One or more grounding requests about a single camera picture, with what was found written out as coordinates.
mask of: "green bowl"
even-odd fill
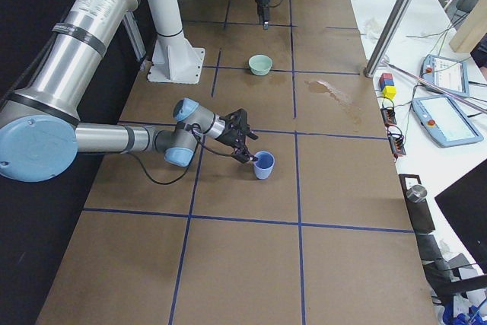
[[[272,67],[272,59],[266,55],[252,56],[249,59],[249,67],[254,75],[267,75]]]

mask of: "water stain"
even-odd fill
[[[305,81],[308,90],[311,93],[315,94],[328,94],[338,105],[342,108],[342,110],[352,119],[354,125],[359,125],[362,122],[361,108],[356,107],[353,104],[353,101],[347,93],[344,91],[339,90],[337,87],[334,87],[330,83],[324,80],[314,80],[314,81]]]

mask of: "blue cup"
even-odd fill
[[[253,172],[259,179],[267,179],[274,168],[274,155],[268,151],[259,151],[255,155],[259,160],[253,162]]]

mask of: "white table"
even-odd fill
[[[370,57],[377,40],[371,39],[373,34],[366,32],[368,25],[377,22],[384,26],[389,13],[396,0],[352,0],[352,6],[357,20],[357,25],[362,33],[362,44],[365,55]],[[411,38],[407,36],[423,36],[431,33],[440,33],[450,25],[450,20],[442,9],[438,0],[412,0],[405,17],[403,18],[396,35],[394,36],[387,55],[390,63],[408,72],[419,75],[419,70],[424,57],[431,53],[433,45],[439,36],[428,38]],[[465,59],[468,54],[457,54],[448,45],[456,33],[455,29],[448,32],[441,55],[452,59]],[[476,67],[472,59],[467,61],[468,76],[470,81],[485,83],[485,79]],[[383,72],[392,72],[397,94],[394,97],[395,104],[404,104],[412,99],[412,89],[415,81],[401,75],[399,72],[379,69],[374,76],[375,89],[379,88],[379,77]],[[487,88],[475,85],[470,86],[470,94],[474,97],[487,99]],[[417,88],[415,97],[433,95],[424,88]],[[475,110],[458,103],[463,111],[468,114],[476,113]],[[406,132],[409,104],[396,108],[396,118],[399,127]],[[405,150],[407,156],[401,157],[396,162],[398,174],[418,174],[422,184],[428,190],[428,206],[436,227],[433,233],[446,259],[448,256],[463,253],[473,263],[470,256],[458,236],[441,213],[434,197],[461,178],[468,171],[487,158],[487,116],[481,115],[471,119],[484,136],[484,141],[472,145],[463,145],[452,148],[439,148],[430,139],[423,127],[420,126],[414,113],[409,115],[409,128],[406,134]]]

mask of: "brown cardboard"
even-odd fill
[[[295,84],[298,131],[386,137],[370,79],[300,73]]]
[[[309,325],[435,324],[413,234],[303,229]]]
[[[301,323],[297,228],[191,222],[174,323]]]
[[[389,143],[299,136],[303,221],[411,229]]]
[[[167,323],[186,220],[84,212],[37,325]]]
[[[141,72],[121,120],[174,123],[182,97],[245,108],[271,177],[204,151],[156,186],[129,156],[105,157],[86,203],[100,210],[82,214],[39,325],[437,323],[350,1],[291,0],[292,31],[234,24],[256,22],[252,3],[230,0],[225,23],[228,0],[180,0],[206,49],[201,80]],[[272,22],[289,24],[288,6]],[[248,70],[257,53],[274,61],[267,76]],[[159,180],[183,170],[139,156]]]
[[[298,220],[294,136],[257,132],[252,152],[270,151],[275,167],[267,180],[257,180],[252,164],[236,164],[205,151],[196,190],[195,215],[274,221]],[[208,142],[217,151],[221,145]]]

